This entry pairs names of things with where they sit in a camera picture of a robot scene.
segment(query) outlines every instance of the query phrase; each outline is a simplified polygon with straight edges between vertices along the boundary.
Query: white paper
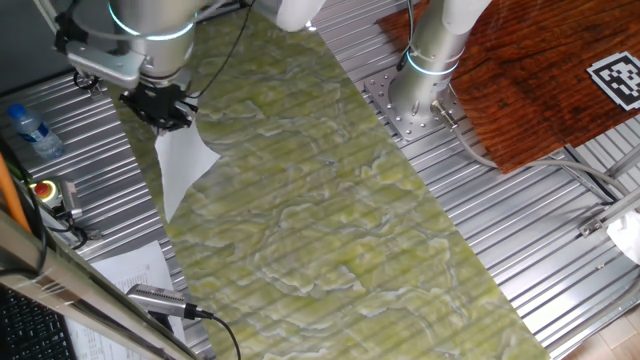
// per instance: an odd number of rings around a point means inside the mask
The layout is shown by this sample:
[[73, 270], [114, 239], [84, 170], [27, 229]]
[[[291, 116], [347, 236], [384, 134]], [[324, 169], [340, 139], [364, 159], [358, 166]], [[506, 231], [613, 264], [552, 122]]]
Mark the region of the white paper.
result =
[[[171, 275], [162, 249], [157, 241], [129, 253], [114, 256], [92, 264], [104, 277], [123, 293], [135, 284], [173, 289]], [[86, 328], [71, 319], [65, 319], [71, 344], [78, 360], [142, 360], [142, 356], [117, 342]], [[182, 320], [169, 316], [176, 337], [185, 342]]]
[[623, 254], [640, 265], [640, 214], [625, 214], [609, 225], [607, 234]]
[[195, 123], [158, 136], [156, 152], [162, 172], [164, 214], [170, 222], [187, 189], [215, 164], [220, 155], [204, 144]]

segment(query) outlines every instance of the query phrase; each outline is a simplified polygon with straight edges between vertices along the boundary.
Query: aluminum profile table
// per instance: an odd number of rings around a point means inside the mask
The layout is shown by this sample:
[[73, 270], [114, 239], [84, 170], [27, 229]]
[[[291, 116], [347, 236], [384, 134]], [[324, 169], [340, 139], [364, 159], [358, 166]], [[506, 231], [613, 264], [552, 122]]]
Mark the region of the aluminum profile table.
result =
[[[365, 77], [398, 61], [376, 20], [404, 7], [404, 0], [327, 0], [313, 20], [359, 89]], [[13, 102], [42, 112], [66, 143], [67, 154], [45, 164], [0, 116], [0, 132], [36, 179], [76, 181], [85, 210], [78, 224], [102, 233], [80, 255], [94, 262], [159, 241], [174, 287], [188, 294], [109, 96], [79, 90], [66, 75], [0, 99], [0, 109]], [[460, 126], [474, 148], [484, 151], [468, 121]], [[577, 150], [596, 167], [611, 165], [626, 147], [640, 143], [640, 119], [623, 126]], [[563, 357], [632, 305], [602, 313], [636, 282], [640, 268], [605, 236], [581, 236], [578, 227], [601, 210], [602, 199], [569, 172], [543, 167], [502, 175], [473, 162], [443, 127], [412, 143], [389, 133], [553, 357]], [[621, 181], [633, 190], [640, 168]], [[213, 354], [202, 324], [184, 325], [189, 347], [201, 356]], [[584, 329], [576, 331], [579, 326]]]

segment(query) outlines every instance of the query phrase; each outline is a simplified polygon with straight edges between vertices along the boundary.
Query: keyboard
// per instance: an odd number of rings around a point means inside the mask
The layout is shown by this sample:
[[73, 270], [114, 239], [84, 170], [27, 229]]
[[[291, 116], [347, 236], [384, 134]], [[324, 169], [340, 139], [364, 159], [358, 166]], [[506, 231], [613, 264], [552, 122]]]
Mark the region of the keyboard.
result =
[[0, 286], [0, 356], [3, 360], [75, 360], [64, 318]]

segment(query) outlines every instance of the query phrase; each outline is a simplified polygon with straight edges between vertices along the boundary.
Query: white fabric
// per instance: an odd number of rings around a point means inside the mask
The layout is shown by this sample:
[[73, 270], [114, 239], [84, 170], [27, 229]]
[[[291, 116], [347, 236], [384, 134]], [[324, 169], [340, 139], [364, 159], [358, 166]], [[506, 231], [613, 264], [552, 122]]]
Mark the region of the white fabric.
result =
[[276, 25], [286, 31], [302, 30], [320, 11], [325, 0], [282, 0]]
[[609, 225], [607, 234], [629, 259], [640, 265], [640, 214], [627, 213]]
[[220, 155], [204, 144], [195, 123], [158, 136], [156, 152], [162, 172], [164, 215], [168, 223], [187, 189], [215, 164]]

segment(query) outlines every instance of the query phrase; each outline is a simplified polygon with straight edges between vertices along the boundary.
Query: red button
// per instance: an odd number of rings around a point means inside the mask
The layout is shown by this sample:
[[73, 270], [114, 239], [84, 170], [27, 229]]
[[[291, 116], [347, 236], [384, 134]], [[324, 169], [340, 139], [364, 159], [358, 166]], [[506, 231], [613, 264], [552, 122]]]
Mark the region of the red button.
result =
[[33, 188], [33, 192], [35, 192], [41, 199], [46, 198], [51, 194], [51, 187], [45, 183], [39, 183], [35, 188]]

